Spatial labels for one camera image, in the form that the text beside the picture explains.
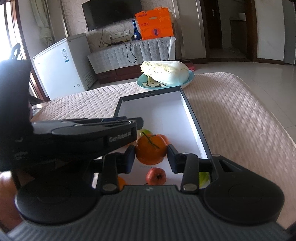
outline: blue glass vase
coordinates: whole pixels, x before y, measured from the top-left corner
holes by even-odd
[[[140,39],[142,39],[142,36],[141,36],[141,34],[139,33],[139,31],[137,29],[136,21],[133,20],[132,22],[133,22],[133,28],[134,28],[132,40],[140,40]]]

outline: orange gift bag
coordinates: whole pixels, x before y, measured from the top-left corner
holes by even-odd
[[[167,7],[136,13],[136,18],[143,40],[174,36]]]

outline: television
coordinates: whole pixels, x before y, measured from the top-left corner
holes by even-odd
[[[142,11],[140,0],[90,0],[82,8],[89,31],[134,18]]]

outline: cartoon plate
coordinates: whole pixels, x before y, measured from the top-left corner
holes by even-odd
[[[190,84],[190,82],[193,80],[194,78],[194,73],[189,70],[189,78],[188,80],[181,85],[182,88],[186,87],[187,85]],[[152,78],[148,78],[147,75],[142,74],[138,80],[137,80],[137,84],[144,88],[144,89],[149,89],[149,90],[158,90],[158,89],[165,89],[165,88],[170,88],[171,86],[165,85],[163,83],[157,82]]]

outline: bed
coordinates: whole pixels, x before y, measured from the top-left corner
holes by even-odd
[[[112,117],[118,99],[145,92],[136,82],[111,85],[50,101],[32,121]],[[296,144],[237,76],[196,75],[184,92],[211,153],[219,153],[276,183],[285,194],[278,218],[296,220]]]

